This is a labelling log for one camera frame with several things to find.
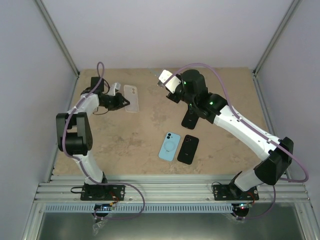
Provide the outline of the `beige phone case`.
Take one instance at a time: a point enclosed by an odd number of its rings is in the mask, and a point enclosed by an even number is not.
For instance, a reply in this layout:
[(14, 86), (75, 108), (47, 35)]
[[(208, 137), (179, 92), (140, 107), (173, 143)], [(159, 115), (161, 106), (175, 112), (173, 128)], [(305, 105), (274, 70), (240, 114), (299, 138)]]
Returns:
[(129, 105), (125, 107), (125, 110), (129, 113), (139, 112), (138, 90), (136, 86), (124, 85), (123, 87), (124, 97), (129, 101)]

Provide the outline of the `silver smartphone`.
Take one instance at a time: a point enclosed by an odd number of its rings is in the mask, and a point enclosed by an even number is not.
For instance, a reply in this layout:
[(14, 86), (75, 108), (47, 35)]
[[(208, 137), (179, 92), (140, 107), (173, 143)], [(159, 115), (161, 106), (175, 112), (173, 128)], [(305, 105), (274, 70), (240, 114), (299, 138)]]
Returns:
[(161, 82), (160, 76), (161, 76), (163, 70), (164, 69), (153, 69), (153, 68), (151, 68), (149, 71), (156, 77), (158, 82)]

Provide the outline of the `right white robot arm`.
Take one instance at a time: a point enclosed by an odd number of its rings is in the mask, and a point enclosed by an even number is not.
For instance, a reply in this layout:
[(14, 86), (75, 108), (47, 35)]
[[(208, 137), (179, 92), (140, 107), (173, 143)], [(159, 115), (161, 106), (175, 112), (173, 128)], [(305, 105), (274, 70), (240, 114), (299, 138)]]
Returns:
[(274, 186), (292, 163), (294, 143), (285, 137), (280, 139), (247, 120), (228, 101), (208, 91), (204, 76), (196, 69), (181, 74), (163, 70), (159, 82), (168, 91), (169, 100), (188, 105), (188, 115), (202, 118), (235, 136), (260, 159), (250, 170), (240, 171), (222, 192), (231, 200), (240, 200), (258, 185)]

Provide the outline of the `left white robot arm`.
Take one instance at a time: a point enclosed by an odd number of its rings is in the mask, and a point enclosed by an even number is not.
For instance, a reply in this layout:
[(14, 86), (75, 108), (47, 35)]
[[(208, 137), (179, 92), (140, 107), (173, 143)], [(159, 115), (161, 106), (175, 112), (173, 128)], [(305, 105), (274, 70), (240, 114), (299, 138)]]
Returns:
[(110, 188), (106, 185), (108, 182), (105, 174), (98, 167), (92, 152), (93, 134), (89, 117), (99, 107), (109, 112), (130, 105), (130, 101), (120, 93), (120, 88), (121, 84), (118, 82), (109, 85), (101, 77), (92, 77), (90, 86), (81, 92), (75, 106), (56, 115), (59, 150), (75, 161), (85, 177), (84, 184), (94, 185), (92, 194), (99, 200), (108, 197)]

